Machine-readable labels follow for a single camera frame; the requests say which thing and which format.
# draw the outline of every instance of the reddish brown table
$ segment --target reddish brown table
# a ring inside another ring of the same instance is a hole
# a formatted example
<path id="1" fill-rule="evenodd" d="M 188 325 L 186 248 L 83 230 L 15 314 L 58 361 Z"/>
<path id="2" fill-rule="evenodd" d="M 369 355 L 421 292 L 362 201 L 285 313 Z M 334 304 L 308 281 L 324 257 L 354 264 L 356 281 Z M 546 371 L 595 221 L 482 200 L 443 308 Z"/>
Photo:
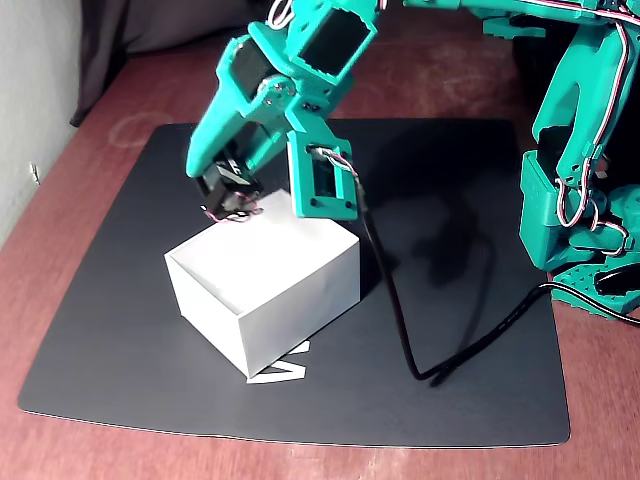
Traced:
<path id="1" fill-rule="evenodd" d="M 384 19 L 340 117 L 511 118 L 526 139 L 508 43 L 465 15 Z M 38 346 L 153 128 L 193 122 L 223 42 L 132 60 L 46 177 L 0 252 L 0 478 L 640 478 L 640 331 L 555 305 L 572 435 L 558 447 L 400 450 L 192 438 L 28 415 L 16 397 Z"/>

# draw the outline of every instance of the gray wall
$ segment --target gray wall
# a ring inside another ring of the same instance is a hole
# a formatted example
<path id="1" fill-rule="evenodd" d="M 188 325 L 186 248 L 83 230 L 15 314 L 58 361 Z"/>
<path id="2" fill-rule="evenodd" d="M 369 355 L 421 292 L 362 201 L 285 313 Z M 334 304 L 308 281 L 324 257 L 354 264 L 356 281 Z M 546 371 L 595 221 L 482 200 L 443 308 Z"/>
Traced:
<path id="1" fill-rule="evenodd" d="M 75 129 L 80 0 L 0 0 L 0 246 Z"/>

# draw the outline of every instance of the wire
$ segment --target wire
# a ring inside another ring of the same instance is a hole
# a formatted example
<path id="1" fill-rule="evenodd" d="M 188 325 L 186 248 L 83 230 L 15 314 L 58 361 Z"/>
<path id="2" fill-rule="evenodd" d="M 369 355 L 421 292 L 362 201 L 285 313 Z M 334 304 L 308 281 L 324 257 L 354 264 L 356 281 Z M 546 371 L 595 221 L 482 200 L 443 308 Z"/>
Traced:
<path id="1" fill-rule="evenodd" d="M 295 17 L 292 9 L 293 0 L 286 1 L 287 3 L 282 8 L 282 12 L 280 12 L 280 15 L 278 15 L 277 18 L 276 12 L 285 0 L 275 0 L 271 6 L 271 10 L 269 10 L 269 14 L 267 15 L 267 25 L 274 30 L 282 30 L 283 28 L 286 28 Z"/>
<path id="2" fill-rule="evenodd" d="M 244 222 L 248 222 L 253 215 L 260 215 L 262 213 L 263 209 L 258 207 L 258 204 L 255 201 L 255 199 L 249 197 L 248 195 L 242 192 L 235 192 L 235 193 L 237 196 L 245 199 L 244 207 L 248 205 L 252 205 L 251 208 L 236 210 L 224 218 L 218 218 L 205 205 L 200 205 L 200 208 L 210 220 L 213 220 L 216 223 L 228 223 L 228 222 L 244 223 Z"/>
<path id="3" fill-rule="evenodd" d="M 591 205 L 593 205 L 593 221 L 591 222 L 591 227 L 589 227 L 589 230 L 595 232 L 596 228 L 598 228 L 598 220 L 600 220 L 600 209 L 598 208 L 598 204 L 593 198 L 589 197 L 589 202 L 591 203 Z"/>
<path id="4" fill-rule="evenodd" d="M 351 170 L 349 169 L 349 167 L 347 167 L 346 165 L 344 165 L 341 162 L 336 161 L 335 158 L 333 158 L 333 156 L 331 155 L 327 155 L 327 160 L 329 160 L 331 162 L 332 165 L 338 167 L 341 170 L 345 170 L 347 172 L 351 172 Z"/>
<path id="5" fill-rule="evenodd" d="M 588 8 L 581 7 L 580 5 L 577 5 L 575 3 L 560 2 L 560 1 L 554 1 L 554 0 L 521 0 L 521 1 L 525 3 L 530 3 L 532 5 L 559 8 L 560 10 L 571 10 L 573 12 L 591 13 L 602 18 L 608 18 L 610 20 L 620 20 L 620 21 L 631 23 L 632 25 L 636 25 L 640 27 L 640 18 L 631 14 L 626 9 L 626 7 L 623 7 L 626 10 L 625 13 L 619 13 L 619 12 L 612 12 L 609 10 L 591 10 Z"/>
<path id="6" fill-rule="evenodd" d="M 382 279 L 387 288 L 387 293 L 389 294 L 389 299 L 391 301 L 391 307 L 393 309 L 394 318 L 396 327 L 398 330 L 398 336 L 400 337 L 400 343 L 402 345 L 402 353 L 405 358 L 405 362 L 411 375 L 418 381 L 428 380 L 433 377 L 430 382 L 432 387 L 436 387 L 440 385 L 444 380 L 447 379 L 454 370 L 463 365 L 465 362 L 469 361 L 487 347 L 489 347 L 493 342 L 495 342 L 498 338 L 500 338 L 509 328 L 513 326 L 513 324 L 524 315 L 529 308 L 539 300 L 546 292 L 550 292 L 552 290 L 560 290 L 565 293 L 568 293 L 577 299 L 583 301 L 587 305 L 599 310 L 605 315 L 609 315 L 610 317 L 615 318 L 623 323 L 628 325 L 632 325 L 634 327 L 640 327 L 640 320 L 637 320 L 633 317 L 629 317 L 627 315 L 623 315 L 621 313 L 616 312 L 615 310 L 603 305 L 596 300 L 593 300 L 589 296 L 585 295 L 579 290 L 575 288 L 569 287 L 563 283 L 558 282 L 545 282 L 540 285 L 532 288 L 529 293 L 525 296 L 525 298 L 514 308 L 509 315 L 507 315 L 496 327 L 494 327 L 489 333 L 484 335 L 482 338 L 472 343 L 470 346 L 465 348 L 464 350 L 452 355 L 447 358 L 443 362 L 438 363 L 437 365 L 431 367 L 425 372 L 421 372 L 418 369 L 418 366 L 415 361 L 415 357 L 413 355 L 413 350 L 411 348 L 411 341 L 409 340 L 409 333 L 407 331 L 407 325 L 405 322 L 404 312 L 402 311 L 402 305 L 400 304 L 400 298 L 398 296 L 398 290 L 396 288 L 396 284 L 393 280 L 393 275 L 391 274 L 391 270 L 387 265 L 384 248 L 382 246 L 382 242 L 380 241 L 380 236 L 378 235 L 378 231 L 375 226 L 375 222 L 373 221 L 373 217 L 371 216 L 371 212 L 369 211 L 369 207 L 366 202 L 366 194 L 364 187 L 360 181 L 360 177 L 358 176 L 355 167 L 348 162 L 345 158 L 339 156 L 335 152 L 332 152 L 334 155 L 329 155 L 328 149 L 318 149 L 322 150 L 322 154 L 326 155 L 329 158 L 333 158 L 338 162 L 341 162 L 340 168 L 347 168 L 347 165 L 350 167 L 350 170 L 355 172 L 354 180 L 356 182 L 356 192 L 358 195 L 358 207 L 362 214 L 362 222 L 364 225 L 365 232 L 367 234 L 367 238 L 371 244 L 373 249 L 373 253 L 376 259 L 376 263 L 378 264 L 378 269 L 382 275 Z M 594 213 L 597 218 L 599 218 L 598 207 L 595 202 L 591 199 L 594 204 L 594 208 L 596 209 L 596 213 Z M 616 230 L 622 231 L 624 230 L 622 227 L 619 227 L 615 224 L 610 224 L 610 222 L 598 222 L 598 225 L 605 225 L 611 228 L 615 228 Z"/>
<path id="7" fill-rule="evenodd" d="M 608 257 L 617 257 L 618 255 L 622 254 L 622 252 L 624 251 L 624 247 L 627 244 L 627 239 L 629 238 L 629 231 L 626 228 L 621 227 L 620 225 L 613 222 L 599 222 L 598 225 L 613 228 L 614 230 L 620 232 L 620 234 L 622 235 L 622 243 L 617 250 L 602 250 L 602 253 L 604 255 L 607 255 Z"/>
<path id="8" fill-rule="evenodd" d="M 528 3 L 534 3 L 534 4 L 540 4 L 540 2 L 548 3 L 545 0 L 523 0 L 523 1 L 526 1 Z M 580 11 L 587 12 L 590 10 L 580 9 Z M 585 158 L 584 164 L 582 166 L 582 180 L 581 180 L 582 183 L 580 185 L 580 205 L 578 206 L 578 209 L 576 210 L 571 220 L 567 220 L 565 216 L 566 184 L 562 179 L 560 178 L 556 179 L 556 183 L 559 186 L 557 208 L 556 208 L 558 220 L 560 221 L 560 224 L 563 227 L 567 227 L 567 228 L 575 226 L 578 223 L 578 221 L 580 221 L 580 219 L 582 218 L 582 215 L 584 215 L 584 212 L 587 208 L 587 202 L 589 197 L 588 182 L 589 182 L 589 177 L 591 176 L 591 162 L 595 159 L 594 155 L 595 155 L 595 152 L 597 151 L 597 146 L 600 145 L 600 143 L 602 142 L 604 133 L 611 121 L 616 100 L 618 99 L 620 94 L 622 79 L 624 76 L 624 70 L 629 60 L 629 41 L 627 38 L 627 34 L 620 21 L 616 21 L 615 25 L 616 25 L 616 29 L 618 30 L 618 35 L 620 36 L 620 42 L 622 44 L 622 54 L 620 55 L 620 61 L 618 62 L 618 68 L 616 69 L 613 87 L 611 89 L 611 95 L 609 96 L 609 101 L 607 102 L 607 108 L 605 110 L 604 117 L 594 137 L 593 143 L 596 146 L 596 149 L 594 150 L 594 153 L 591 156 Z"/>

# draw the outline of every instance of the black cable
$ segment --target black cable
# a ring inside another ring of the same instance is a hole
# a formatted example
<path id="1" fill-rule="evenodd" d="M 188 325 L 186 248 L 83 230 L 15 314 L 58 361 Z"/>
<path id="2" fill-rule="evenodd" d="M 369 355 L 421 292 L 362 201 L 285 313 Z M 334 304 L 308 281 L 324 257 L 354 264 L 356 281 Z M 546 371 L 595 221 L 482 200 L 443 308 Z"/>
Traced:
<path id="1" fill-rule="evenodd" d="M 413 375 L 416 380 L 423 381 L 435 376 L 435 378 L 430 382 L 431 386 L 435 387 L 440 385 L 451 373 L 453 373 L 455 369 L 457 369 L 459 366 L 461 366 L 471 358 L 475 357 L 477 354 L 479 354 L 485 348 L 495 342 L 498 338 L 500 338 L 509 328 L 511 328 L 511 326 L 513 326 L 513 324 L 519 318 L 522 317 L 522 315 L 524 315 L 525 312 L 527 312 L 527 310 L 529 310 L 529 308 L 537 300 L 539 300 L 546 292 L 550 292 L 551 290 L 561 290 L 565 293 L 573 295 L 579 300 L 582 300 L 586 304 L 600 310 L 602 313 L 609 315 L 616 320 L 624 322 L 628 325 L 632 325 L 634 327 L 640 327 L 640 320 L 622 315 L 615 310 L 607 307 L 606 305 L 593 300 L 592 298 L 588 297 L 581 291 L 576 290 L 575 288 L 571 288 L 563 283 L 545 282 L 532 288 L 526 295 L 526 297 L 524 297 L 524 299 L 518 304 L 518 306 L 485 336 L 469 345 L 464 350 L 456 353 L 455 355 L 452 355 L 445 361 L 430 368 L 429 370 L 420 372 L 420 370 L 418 370 L 418 366 L 416 365 L 413 351 L 411 349 L 409 333 L 407 332 L 407 326 L 404 319 L 404 313 L 402 312 L 402 306 L 400 305 L 398 291 L 396 290 L 396 285 L 393 281 L 391 270 L 386 264 L 384 248 L 382 247 L 382 242 L 380 241 L 380 237 L 378 235 L 378 231 L 376 230 L 371 212 L 369 211 L 369 208 L 367 207 L 365 201 L 364 188 L 362 187 L 362 184 L 360 183 L 358 177 L 355 178 L 358 192 L 358 203 L 360 206 L 360 211 L 362 213 L 364 228 L 373 248 L 373 252 L 376 257 L 376 263 L 378 264 L 378 268 L 380 269 L 380 273 L 382 274 L 382 278 L 389 293 L 396 326 L 398 328 L 398 334 L 400 336 L 400 343 L 402 344 L 404 358 L 407 362 L 407 366 L 409 367 L 411 375 Z"/>

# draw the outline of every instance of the red and white wire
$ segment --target red and white wire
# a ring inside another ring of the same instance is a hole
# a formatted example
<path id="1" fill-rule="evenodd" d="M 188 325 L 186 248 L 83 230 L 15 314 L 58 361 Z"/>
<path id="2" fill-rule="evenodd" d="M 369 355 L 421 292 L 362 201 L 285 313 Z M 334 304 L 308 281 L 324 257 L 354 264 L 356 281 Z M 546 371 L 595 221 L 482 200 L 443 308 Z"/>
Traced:
<path id="1" fill-rule="evenodd" d="M 282 8 L 280 15 L 276 16 L 278 9 L 285 1 L 287 3 Z M 291 23 L 291 20 L 293 20 L 293 18 L 295 17 L 292 7 L 293 0 L 275 0 L 275 2 L 273 2 L 273 5 L 271 5 L 269 14 L 267 15 L 267 25 L 269 25 L 274 30 L 282 30 L 283 28 L 286 28 Z"/>
<path id="2" fill-rule="evenodd" d="M 318 152 L 323 157 L 325 157 L 327 160 L 329 160 L 329 162 L 331 162 L 332 165 L 342 170 L 345 170 L 347 172 L 350 172 L 351 175 L 353 175 L 353 177 L 356 180 L 359 178 L 358 172 L 356 172 L 356 169 L 353 167 L 353 165 L 351 165 L 351 162 L 346 158 L 344 158 L 343 156 L 338 155 L 336 152 L 334 152 L 330 148 L 318 147 L 315 149 L 315 151 Z"/>
<path id="3" fill-rule="evenodd" d="M 593 205 L 593 221 L 591 222 L 589 230 L 595 232 L 596 228 L 598 228 L 598 221 L 600 220 L 600 209 L 593 198 L 589 197 L 589 202 Z"/>
<path id="4" fill-rule="evenodd" d="M 210 220 L 213 220 L 216 223 L 227 223 L 227 222 L 243 223 L 243 222 L 249 221 L 251 219 L 251 215 L 258 215 L 259 213 L 262 213 L 262 209 L 258 207 L 258 203 L 253 198 L 249 197 L 248 195 L 245 195 L 242 192 L 236 192 L 236 195 L 241 198 L 244 198 L 246 200 L 245 205 L 251 205 L 251 209 L 233 212 L 225 218 L 218 218 L 213 214 L 213 212 L 209 211 L 209 209 L 206 206 L 200 205 L 200 208 L 202 209 L 204 214 L 207 217 L 209 217 Z"/>
<path id="5" fill-rule="evenodd" d="M 613 222 L 598 222 L 598 225 L 613 228 L 614 230 L 620 232 L 620 234 L 622 235 L 622 242 L 620 243 L 620 247 L 618 247 L 617 250 L 602 250 L 602 253 L 604 255 L 607 255 L 608 257 L 617 257 L 622 252 L 624 252 L 624 247 L 626 246 L 627 239 L 629 238 L 629 231 L 626 228 L 621 227 L 620 225 Z"/>
<path id="6" fill-rule="evenodd" d="M 571 10 L 571 11 L 582 12 L 582 13 L 593 13 L 603 18 L 615 20 L 616 29 L 618 30 L 618 35 L 620 36 L 620 42 L 622 43 L 622 54 L 620 56 L 620 62 L 618 62 L 618 68 L 616 69 L 614 83 L 611 89 L 611 95 L 609 96 L 609 101 L 607 102 L 607 108 L 605 110 L 604 117 L 594 137 L 594 145 L 595 145 L 595 148 L 597 149 L 600 143 L 602 142 L 602 138 L 604 137 L 605 131 L 611 121 L 611 117 L 615 109 L 616 100 L 618 98 L 618 95 L 622 86 L 624 70 L 625 70 L 625 67 L 627 66 L 627 62 L 629 59 L 629 41 L 621 22 L 624 21 L 636 26 L 640 26 L 640 19 L 637 19 L 634 16 L 632 16 L 624 6 L 621 6 L 621 9 L 623 9 L 624 13 L 618 13 L 618 12 L 609 12 L 609 11 L 602 11 L 602 10 L 589 10 L 578 5 L 571 5 L 563 2 L 556 2 L 553 0 L 522 0 L 522 1 L 526 3 L 530 3 L 532 5 L 559 8 L 563 10 Z M 587 203 L 589 201 L 588 181 L 591 173 L 592 160 L 594 160 L 593 155 L 587 157 L 584 161 L 583 169 L 582 169 L 582 179 L 581 179 L 582 184 L 580 185 L 580 205 L 578 206 L 578 209 L 576 210 L 571 220 L 567 220 L 565 215 L 566 184 L 562 179 L 559 179 L 559 178 L 556 179 L 556 183 L 559 186 L 558 201 L 556 205 L 557 215 L 558 215 L 558 220 L 560 221 L 560 224 L 563 227 L 575 226 L 580 221 L 580 219 L 582 218 L 582 215 L 584 214 L 584 211 L 587 208 Z"/>

